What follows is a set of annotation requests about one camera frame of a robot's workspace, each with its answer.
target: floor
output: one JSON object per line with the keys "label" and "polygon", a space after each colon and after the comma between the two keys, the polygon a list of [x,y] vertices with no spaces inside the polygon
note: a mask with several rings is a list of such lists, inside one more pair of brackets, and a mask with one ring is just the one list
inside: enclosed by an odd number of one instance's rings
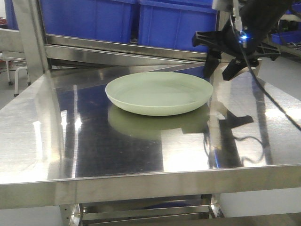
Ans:
{"label": "floor", "polygon": [[[300,59],[296,59],[295,57],[280,57],[275,62],[271,62],[269,59],[263,59],[263,63],[261,65],[261,69],[259,72],[259,77],[263,79],[264,81],[280,88],[281,90],[285,91],[286,93],[290,94],[291,96],[301,100],[301,92],[300,92],[300,84],[301,84],[301,64],[298,62]],[[14,75],[15,75],[15,69],[22,65],[14,64],[11,68],[11,79],[13,83],[14,81]],[[14,99],[14,85],[9,86],[8,85],[8,79],[7,79],[7,72],[5,64],[2,62],[0,63],[0,109],[4,107],[6,104],[8,104],[11,100]],[[27,88],[27,76],[26,72],[22,71],[20,73],[19,77],[19,88],[20,93]],[[245,198],[248,198],[252,200],[252,195],[245,196]],[[268,191],[263,194],[263,197],[269,197],[267,199],[267,202],[269,200],[273,200],[273,193],[269,193]],[[250,206],[244,206],[243,203],[240,202],[234,202],[231,204],[231,209],[229,210],[232,213],[228,213],[228,217],[235,217],[237,213],[240,213],[240,215],[244,215],[243,212],[250,212]],[[27,218],[27,216],[32,216],[30,219],[27,220],[26,223],[24,222],[24,219]],[[43,222],[43,225],[51,225],[51,226],[60,226],[61,225],[61,219],[59,216],[59,209],[58,207],[46,207],[46,208],[29,208],[24,209],[23,211],[18,211],[18,215],[16,215],[16,212],[13,210],[2,210],[0,211],[0,218],[1,223],[0,225],[6,226],[15,226],[15,225],[41,225],[41,222]]]}

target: white chair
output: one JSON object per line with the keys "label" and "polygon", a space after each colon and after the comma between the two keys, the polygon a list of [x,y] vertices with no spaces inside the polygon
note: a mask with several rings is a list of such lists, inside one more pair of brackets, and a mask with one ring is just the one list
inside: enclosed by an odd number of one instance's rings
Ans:
{"label": "white chair", "polygon": [[0,53],[0,60],[3,60],[3,61],[5,61],[5,63],[6,63],[6,70],[7,70],[7,72],[8,72],[8,85],[9,86],[12,86],[13,85],[13,82],[11,81],[11,79],[10,79],[10,76],[9,76],[9,61],[7,61],[7,60],[5,60],[4,58],[3,58],[3,54],[2,53]]}
{"label": "white chair", "polygon": [[[10,73],[9,73],[9,60],[6,60],[5,57],[3,57],[3,54],[0,53],[0,60],[4,60],[6,62],[6,69],[7,69],[7,73],[8,73],[8,84],[10,86],[13,85],[13,82],[11,81],[10,79]],[[18,96],[19,95],[19,72],[21,70],[26,70],[26,73],[27,73],[27,85],[30,86],[31,85],[31,81],[30,81],[30,77],[29,77],[29,74],[27,72],[27,67],[26,66],[23,66],[23,67],[18,67],[16,69],[16,72],[15,72],[15,93],[14,93],[14,97]]]}

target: black cable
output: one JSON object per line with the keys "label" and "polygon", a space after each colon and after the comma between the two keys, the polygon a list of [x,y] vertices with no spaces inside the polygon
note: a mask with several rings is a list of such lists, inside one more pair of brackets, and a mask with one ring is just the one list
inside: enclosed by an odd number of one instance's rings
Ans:
{"label": "black cable", "polygon": [[260,84],[260,82],[258,81],[256,75],[254,74],[254,71],[250,65],[250,62],[248,60],[248,57],[243,49],[243,47],[241,46],[241,44],[239,43],[239,38],[237,36],[237,33],[235,32],[235,28],[234,28],[234,24],[233,24],[233,21],[232,21],[232,16],[230,15],[230,21],[231,21],[231,27],[232,27],[232,30],[234,32],[234,35],[236,37],[236,40],[238,42],[238,45],[239,45],[239,48],[240,48],[240,51],[246,61],[246,64],[248,66],[248,69],[249,69],[249,72],[251,73],[256,85],[259,87],[259,89],[270,99],[270,101],[278,108],[279,111],[281,111],[285,117],[301,132],[301,127],[298,125],[298,123],[295,122],[294,119],[292,119],[292,117],[290,117],[286,111],[280,106],[280,104],[278,104],[278,102],[265,90],[265,88]]}
{"label": "black cable", "polygon": [[247,137],[234,137],[234,139],[238,140],[238,141],[243,141],[243,140],[246,140],[246,139],[254,139],[256,140],[258,143],[261,144],[262,146],[262,142],[260,139],[256,138],[256,137],[252,137],[252,136],[247,136]]}

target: blue led light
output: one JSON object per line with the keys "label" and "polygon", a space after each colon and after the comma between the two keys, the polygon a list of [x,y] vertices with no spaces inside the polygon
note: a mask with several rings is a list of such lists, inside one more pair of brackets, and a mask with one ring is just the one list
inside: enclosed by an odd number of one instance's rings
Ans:
{"label": "blue led light", "polygon": [[243,40],[246,40],[247,38],[248,38],[247,35],[243,35],[243,36],[240,37],[240,39],[243,39]]}

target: light green plate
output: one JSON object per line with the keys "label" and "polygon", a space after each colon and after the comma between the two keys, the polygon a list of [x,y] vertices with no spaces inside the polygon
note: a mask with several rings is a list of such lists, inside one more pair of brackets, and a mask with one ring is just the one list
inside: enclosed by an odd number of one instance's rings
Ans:
{"label": "light green plate", "polygon": [[174,72],[130,74],[111,81],[105,88],[111,102],[136,114],[177,115],[193,111],[212,95],[212,85],[196,76]]}

